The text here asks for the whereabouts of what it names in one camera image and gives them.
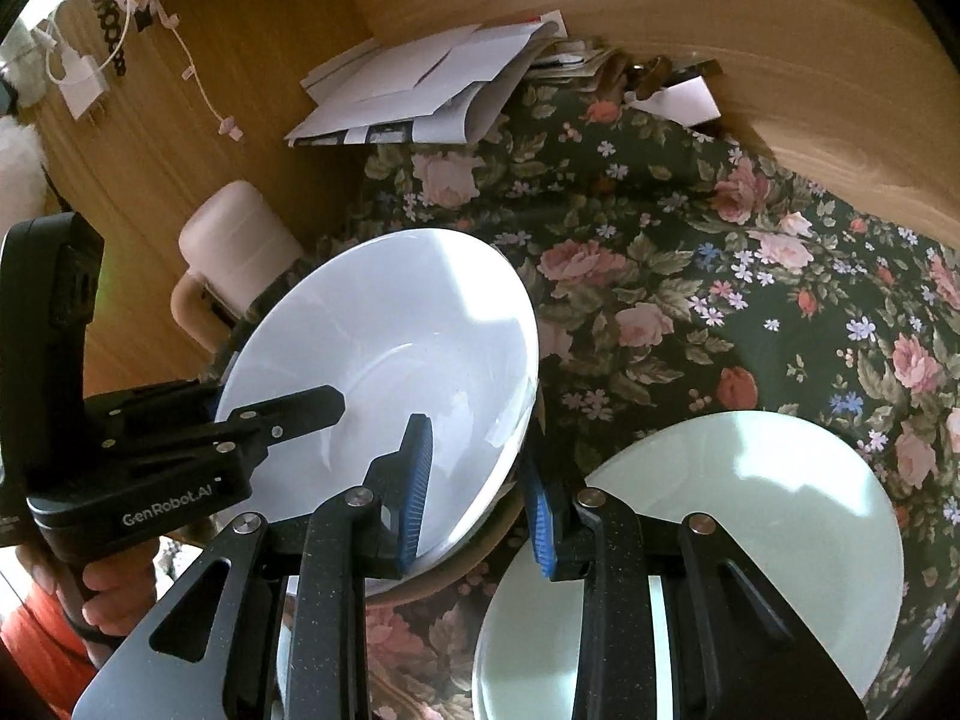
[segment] orange clothing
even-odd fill
[[[83,642],[64,620],[55,596],[34,585],[27,596],[27,607],[37,621],[25,608],[18,608],[0,628],[0,637],[40,698],[62,720],[69,720],[80,693],[97,671],[86,656]]]

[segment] metal screw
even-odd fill
[[[577,500],[581,506],[588,509],[597,509],[607,502],[607,495],[597,488],[583,488],[577,493]]]
[[[259,530],[263,524],[263,517],[256,512],[245,512],[238,517],[234,517],[231,524],[234,533],[240,533],[241,536],[246,536],[247,533],[253,533]]]
[[[691,531],[701,536],[709,536],[717,529],[717,521],[709,514],[694,514],[689,525]]]
[[[348,506],[368,506],[373,502],[373,493],[367,488],[350,488],[344,493]]]

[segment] dark green tablecloth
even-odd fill
[[[347,234],[268,290],[230,349],[331,253],[450,226],[527,286],[548,418],[576,429],[583,471],[705,413],[822,425],[870,464],[904,538],[901,622],[867,697],[880,717],[960,597],[954,252],[736,143],[551,86],[522,87],[479,146],[378,146],[366,172]],[[525,536],[447,590],[371,613],[384,720],[472,717],[480,622]]]

